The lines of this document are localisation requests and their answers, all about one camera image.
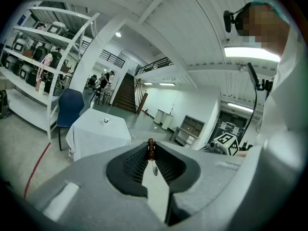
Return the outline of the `black chest-mounted monitor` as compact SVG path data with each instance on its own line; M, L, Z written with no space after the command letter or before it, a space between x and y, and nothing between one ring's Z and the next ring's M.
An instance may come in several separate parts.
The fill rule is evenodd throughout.
M259 91L265 90L267 92L271 91L273 80L262 79L260 81L251 63L247 63L247 70L255 90Z

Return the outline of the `grey open cabinet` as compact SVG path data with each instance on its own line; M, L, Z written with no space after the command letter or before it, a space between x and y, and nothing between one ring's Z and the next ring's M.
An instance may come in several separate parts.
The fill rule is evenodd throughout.
M170 141L184 148L197 150L204 126L205 122L186 115L182 124L175 128Z

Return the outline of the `leaning wooden planks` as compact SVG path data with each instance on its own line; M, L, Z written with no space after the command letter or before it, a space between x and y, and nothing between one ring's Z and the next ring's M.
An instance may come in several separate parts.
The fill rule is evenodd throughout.
M135 104L136 104L136 114L139 115L142 111L142 108L145 104L145 101L148 97L148 93L143 93L142 86L141 86L141 79L137 79L136 85L135 85Z

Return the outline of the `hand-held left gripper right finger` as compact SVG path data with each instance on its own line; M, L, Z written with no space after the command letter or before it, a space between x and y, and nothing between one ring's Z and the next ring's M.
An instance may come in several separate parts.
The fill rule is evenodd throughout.
M242 157L156 142L155 162L169 188L165 223L171 226L181 222L213 202L243 161Z

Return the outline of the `black balcony railing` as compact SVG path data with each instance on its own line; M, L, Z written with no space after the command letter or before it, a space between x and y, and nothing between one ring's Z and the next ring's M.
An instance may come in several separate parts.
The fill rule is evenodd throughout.
M119 68L122 68L125 61L121 58L119 58L118 56L106 51L106 50L103 50L99 56L100 58L112 63L113 65L119 67Z
M152 71L152 70L156 70L162 67L166 67L166 66L170 66L173 65L173 63L167 58L164 57L160 60L154 61L146 66L143 67L139 67L137 73L135 74L135 76Z

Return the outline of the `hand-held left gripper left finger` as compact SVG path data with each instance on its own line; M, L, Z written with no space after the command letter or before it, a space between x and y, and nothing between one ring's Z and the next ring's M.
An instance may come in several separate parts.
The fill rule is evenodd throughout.
M109 182L108 162L133 145L83 157L50 178L24 202L24 210L44 231L159 231L166 225L144 197L124 195ZM68 183L79 186L57 221L44 215Z

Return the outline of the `table with white tablecloth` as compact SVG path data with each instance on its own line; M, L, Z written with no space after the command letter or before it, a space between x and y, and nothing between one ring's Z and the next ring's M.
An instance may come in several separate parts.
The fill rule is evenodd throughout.
M111 126L104 127L100 124L105 117L111 119ZM70 127L66 142L69 146L69 158L77 161L89 155L129 145L131 136L123 118L90 108Z

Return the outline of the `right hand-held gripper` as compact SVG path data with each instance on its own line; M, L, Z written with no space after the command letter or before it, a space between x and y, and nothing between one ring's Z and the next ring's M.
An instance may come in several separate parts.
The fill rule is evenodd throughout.
M224 133L206 144L203 150L215 154L235 156L239 152L237 137L230 133Z

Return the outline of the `white cylindrical bin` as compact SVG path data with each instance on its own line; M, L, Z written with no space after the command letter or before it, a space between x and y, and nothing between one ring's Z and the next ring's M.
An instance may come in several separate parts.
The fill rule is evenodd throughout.
M173 116L165 113L162 119L162 129L167 130L172 121Z
M154 123L160 124L160 123L162 122L162 119L163 119L163 117L164 117L164 114L165 114L164 111L158 109L157 112L156 112L156 115L155 115L155 117L154 117Z

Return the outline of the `white metal shelf rack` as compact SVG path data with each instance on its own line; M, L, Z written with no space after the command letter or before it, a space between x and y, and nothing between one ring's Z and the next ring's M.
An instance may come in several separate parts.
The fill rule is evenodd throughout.
M66 37L71 39L68 45L60 44L58 52L62 54L62 58L52 78L50 92L44 92L43 95L39 95L35 87L27 84L4 67L6 58L9 56L5 49L10 49L16 39L22 37L22 34L13 27L4 41L0 53L0 75L3 75L13 85L11 89L7 90L9 109L50 134L55 129L58 118L57 100L62 91L70 85L74 74L73 70L67 66L67 58L73 54L80 56L84 39L97 34L96 19L99 14L95 13L90 17L69 10L42 6L28 7L26 11L36 19L36 23L31 27L25 24L15 24L13 27L24 26L40 29L42 34L46 35L45 30L50 24L61 22L67 27Z

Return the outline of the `blue chair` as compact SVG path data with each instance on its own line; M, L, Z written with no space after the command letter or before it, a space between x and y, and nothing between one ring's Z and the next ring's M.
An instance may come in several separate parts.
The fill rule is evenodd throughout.
M58 127L58 143L59 149L62 150L61 145L61 129L70 128L72 124L79 118L81 110L84 108L84 100L82 93L67 88L60 95L58 99L58 118L56 125Z

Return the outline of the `light blue face mask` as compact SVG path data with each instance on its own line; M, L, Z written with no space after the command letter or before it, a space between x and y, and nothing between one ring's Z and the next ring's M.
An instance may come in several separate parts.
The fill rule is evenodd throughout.
M254 36L243 36L242 46L251 48L262 48L261 42L256 42L256 38Z

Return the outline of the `red floor tape line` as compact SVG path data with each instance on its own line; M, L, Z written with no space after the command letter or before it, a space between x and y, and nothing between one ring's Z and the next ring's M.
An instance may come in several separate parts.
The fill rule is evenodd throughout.
M47 144L47 146L46 146L45 149L43 150L42 154L40 155L40 157L38 158L38 160L37 160L35 166L34 166L33 169L32 169L32 172L31 172L31 174L30 174L30 176L29 176L29 178L28 178L28 180L27 180L27 183L26 183L26 186L25 186L25 189L24 189L24 195L23 195L24 199L26 199L27 192L28 192L28 189L29 189L29 185L30 185L30 183L31 183L31 180L32 180L32 178L33 178L33 176L34 176L34 174L35 174L35 172L36 172L36 170L37 170L37 168L38 168L38 166L39 166L39 164L40 164L42 158L44 157L46 151L47 151L48 148L50 147L50 145L51 145L51 142L49 142L49 143Z

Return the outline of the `dark staircase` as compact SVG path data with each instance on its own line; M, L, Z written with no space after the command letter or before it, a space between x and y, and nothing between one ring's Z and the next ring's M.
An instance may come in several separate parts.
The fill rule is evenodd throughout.
M131 74L125 74L112 106L136 113L134 77Z

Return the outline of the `small brown object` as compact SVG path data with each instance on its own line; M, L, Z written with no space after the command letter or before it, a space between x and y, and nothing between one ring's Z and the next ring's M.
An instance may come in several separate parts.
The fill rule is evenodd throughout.
M152 170L154 176L158 176L158 168L156 166L155 162L155 140L153 138L150 138L148 140L148 151L147 151L147 157L148 161L151 162Z

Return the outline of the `pink hanging bag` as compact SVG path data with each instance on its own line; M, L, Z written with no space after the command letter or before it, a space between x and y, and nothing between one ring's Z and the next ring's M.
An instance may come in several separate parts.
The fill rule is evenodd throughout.
M37 72L37 75L36 75L36 82L40 81L41 79L41 75L42 75L42 72L44 70L44 67L45 66L49 66L50 63L52 62L53 60L53 57L52 57L52 54L51 53L48 53L44 59L41 61L39 67L38 67L38 72Z

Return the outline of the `person's white shirt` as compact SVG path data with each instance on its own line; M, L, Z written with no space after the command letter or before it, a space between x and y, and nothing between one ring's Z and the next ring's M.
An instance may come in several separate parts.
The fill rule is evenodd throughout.
M308 49L291 29L255 146L205 216L218 231L294 231L308 204Z

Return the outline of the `black double door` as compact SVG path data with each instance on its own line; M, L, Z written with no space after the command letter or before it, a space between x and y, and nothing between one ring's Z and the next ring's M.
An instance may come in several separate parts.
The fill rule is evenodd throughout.
M214 138L224 134L225 132L235 135L237 141L239 142L246 124L246 118L221 111L219 113L215 128L210 136L209 142L213 141Z

